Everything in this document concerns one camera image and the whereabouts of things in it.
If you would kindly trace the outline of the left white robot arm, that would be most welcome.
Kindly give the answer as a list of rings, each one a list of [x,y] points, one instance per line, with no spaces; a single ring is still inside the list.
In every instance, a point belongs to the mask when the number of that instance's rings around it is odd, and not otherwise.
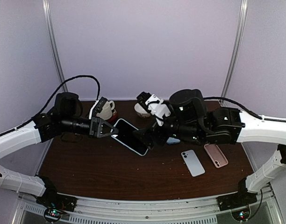
[[[0,135],[0,159],[22,148],[43,143],[63,133],[103,138],[118,133],[118,129],[95,115],[101,112],[106,98],[98,100],[91,108],[88,118],[77,116],[80,106],[75,93],[64,92],[56,96],[54,106],[47,113],[34,116],[22,127],[14,128]],[[41,196],[50,206],[57,207],[61,198],[53,191],[48,180],[24,175],[0,165],[0,189]]]

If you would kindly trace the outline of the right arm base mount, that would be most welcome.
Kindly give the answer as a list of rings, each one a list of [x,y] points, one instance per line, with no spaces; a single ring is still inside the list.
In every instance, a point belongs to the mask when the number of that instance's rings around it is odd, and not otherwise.
[[[246,189],[217,197],[220,211],[229,210],[234,220],[245,222],[251,217],[250,204],[257,202],[257,193],[249,193]]]

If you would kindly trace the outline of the red patterned coaster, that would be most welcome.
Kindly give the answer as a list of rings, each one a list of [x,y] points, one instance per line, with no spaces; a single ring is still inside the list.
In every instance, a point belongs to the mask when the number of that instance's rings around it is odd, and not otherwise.
[[[108,123],[114,123],[115,121],[117,121],[118,119],[118,113],[117,113],[117,110],[114,109],[112,111],[112,117],[110,119],[107,120]]]

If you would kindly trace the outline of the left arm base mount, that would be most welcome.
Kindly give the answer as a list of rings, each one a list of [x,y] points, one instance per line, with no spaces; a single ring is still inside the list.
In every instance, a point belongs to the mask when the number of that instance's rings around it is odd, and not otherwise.
[[[47,188],[42,196],[35,198],[46,208],[43,218],[50,224],[58,222],[67,212],[74,212],[77,203],[76,197],[59,194],[56,188]]]

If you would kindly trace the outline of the white ceramic bowl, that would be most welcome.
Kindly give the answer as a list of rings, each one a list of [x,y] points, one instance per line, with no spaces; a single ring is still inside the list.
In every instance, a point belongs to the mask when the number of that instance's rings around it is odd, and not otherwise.
[[[150,113],[146,112],[139,103],[136,103],[134,106],[134,110],[136,112],[136,114],[140,117],[140,118],[148,118],[150,117]]]

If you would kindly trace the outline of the pink phone case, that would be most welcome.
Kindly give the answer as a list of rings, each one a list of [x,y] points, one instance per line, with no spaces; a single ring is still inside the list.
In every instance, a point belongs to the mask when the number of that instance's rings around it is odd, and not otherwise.
[[[204,149],[216,168],[228,165],[228,160],[216,144],[205,144]]]

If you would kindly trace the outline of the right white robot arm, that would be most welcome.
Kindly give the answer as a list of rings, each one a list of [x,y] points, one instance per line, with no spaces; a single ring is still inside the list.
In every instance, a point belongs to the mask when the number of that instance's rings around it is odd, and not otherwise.
[[[247,176],[233,202],[243,206],[251,193],[260,189],[286,170],[286,119],[257,115],[242,105],[219,107],[208,111],[198,89],[174,93],[168,102],[154,94],[141,92],[138,104],[154,118],[147,128],[134,135],[147,147],[162,146],[170,138],[193,145],[268,142],[277,144],[271,158],[254,174]]]

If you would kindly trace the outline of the white phone from blue case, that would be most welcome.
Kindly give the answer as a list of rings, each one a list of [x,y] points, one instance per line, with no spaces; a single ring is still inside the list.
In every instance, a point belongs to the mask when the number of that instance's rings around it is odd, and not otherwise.
[[[204,167],[194,150],[181,152],[181,156],[192,177],[197,177],[205,173]]]

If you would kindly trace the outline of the right aluminium frame post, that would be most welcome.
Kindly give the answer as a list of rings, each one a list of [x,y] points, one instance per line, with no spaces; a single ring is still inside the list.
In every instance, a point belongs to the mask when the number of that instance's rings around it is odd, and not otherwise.
[[[233,46],[233,50],[232,50],[232,54],[231,54],[231,58],[229,62],[228,72],[226,75],[226,79],[225,79],[222,94],[221,94],[223,98],[227,96],[227,93],[230,88],[231,80],[234,75],[236,62],[237,62],[238,54],[239,54],[239,49],[240,49],[241,42],[243,39],[245,24],[247,20],[248,3],[249,3],[248,0],[241,0],[234,46]]]

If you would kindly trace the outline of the cream ribbed mug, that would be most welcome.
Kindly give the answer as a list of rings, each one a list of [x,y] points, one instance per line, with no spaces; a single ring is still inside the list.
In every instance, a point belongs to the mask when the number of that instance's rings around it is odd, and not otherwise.
[[[108,120],[113,116],[112,110],[115,108],[114,101],[107,101],[102,107],[102,111],[97,113],[97,117],[102,118],[103,120]]]

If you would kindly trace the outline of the left aluminium frame post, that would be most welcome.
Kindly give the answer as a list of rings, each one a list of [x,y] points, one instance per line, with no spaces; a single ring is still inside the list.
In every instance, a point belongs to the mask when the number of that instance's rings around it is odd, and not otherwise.
[[[57,71],[57,76],[59,78],[60,83],[63,83],[65,81],[65,77],[63,74],[59,52],[57,49],[57,43],[56,43],[55,32],[54,32],[53,23],[52,23],[51,10],[50,10],[50,1],[42,0],[42,4],[43,4],[43,13],[44,13],[44,17],[45,17],[45,21],[47,25],[47,30],[48,30],[48,35],[49,35],[49,40],[50,40],[50,45],[51,45],[51,50],[52,50],[52,56],[53,56],[53,60],[54,60],[56,71]]]

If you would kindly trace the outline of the front aluminium rail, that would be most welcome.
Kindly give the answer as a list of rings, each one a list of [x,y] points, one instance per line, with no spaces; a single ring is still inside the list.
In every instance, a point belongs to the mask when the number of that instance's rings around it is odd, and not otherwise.
[[[282,224],[271,187],[263,188],[257,202],[221,210],[217,196],[163,201],[122,201],[77,196],[74,211],[54,224]]]

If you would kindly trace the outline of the aluminium frame post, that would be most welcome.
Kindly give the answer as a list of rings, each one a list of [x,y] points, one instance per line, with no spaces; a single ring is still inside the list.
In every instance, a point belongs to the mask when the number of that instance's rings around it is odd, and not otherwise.
[[[222,94],[221,94],[223,98],[227,96],[227,93],[230,88],[231,80],[234,75],[236,62],[237,62],[238,54],[239,54],[239,49],[240,49],[241,42],[243,39],[245,24],[247,20],[248,3],[249,3],[248,0],[241,0],[234,46],[233,46],[233,50],[232,50],[232,54],[231,54],[231,58],[229,62],[228,72],[226,75],[226,79],[225,79]]]
[[[57,43],[56,43],[55,32],[54,32],[53,23],[52,23],[51,10],[50,10],[50,1],[42,0],[42,4],[43,4],[43,13],[44,13],[44,17],[45,17],[45,21],[47,25],[47,30],[48,30],[48,35],[49,35],[49,40],[50,40],[50,45],[51,45],[51,50],[52,50],[52,56],[53,56],[53,60],[54,60],[56,71],[57,71],[57,76],[59,78],[60,83],[63,83],[65,81],[65,77],[63,74],[59,52],[57,49]]]

